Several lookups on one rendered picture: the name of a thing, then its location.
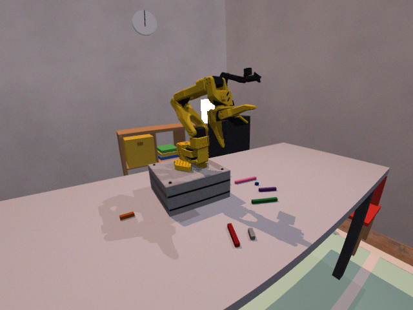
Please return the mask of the green rod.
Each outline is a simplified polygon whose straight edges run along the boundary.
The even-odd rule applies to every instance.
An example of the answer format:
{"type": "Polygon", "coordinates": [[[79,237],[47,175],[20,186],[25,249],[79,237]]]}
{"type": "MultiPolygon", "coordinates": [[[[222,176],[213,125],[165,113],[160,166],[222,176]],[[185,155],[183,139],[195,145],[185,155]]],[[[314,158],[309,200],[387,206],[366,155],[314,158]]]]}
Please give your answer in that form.
{"type": "Polygon", "coordinates": [[[269,202],[276,202],[276,201],[277,201],[277,197],[273,197],[273,198],[262,198],[262,199],[252,200],[252,204],[269,203],[269,202]]]}

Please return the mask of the purple rod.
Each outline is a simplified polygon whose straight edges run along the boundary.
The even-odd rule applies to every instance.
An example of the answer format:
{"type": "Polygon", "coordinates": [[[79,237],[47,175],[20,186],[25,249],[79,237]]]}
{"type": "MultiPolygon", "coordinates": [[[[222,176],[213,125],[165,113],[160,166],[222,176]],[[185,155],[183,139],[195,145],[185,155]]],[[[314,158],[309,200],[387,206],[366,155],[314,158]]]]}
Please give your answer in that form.
{"type": "Polygon", "coordinates": [[[276,187],[265,187],[265,188],[259,188],[259,192],[268,192],[268,191],[276,191],[276,187]]]}

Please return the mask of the orange rod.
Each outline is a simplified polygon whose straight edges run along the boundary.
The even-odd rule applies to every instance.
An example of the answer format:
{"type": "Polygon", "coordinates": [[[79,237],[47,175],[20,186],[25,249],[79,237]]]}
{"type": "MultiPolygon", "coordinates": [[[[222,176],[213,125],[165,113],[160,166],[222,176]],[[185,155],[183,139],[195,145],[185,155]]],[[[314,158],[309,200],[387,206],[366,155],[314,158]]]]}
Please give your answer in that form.
{"type": "Polygon", "coordinates": [[[126,213],[126,214],[119,215],[120,220],[124,220],[124,219],[127,219],[127,218],[131,218],[131,217],[133,217],[133,216],[135,216],[135,215],[134,215],[134,212],[129,212],[129,213],[126,213]]]}

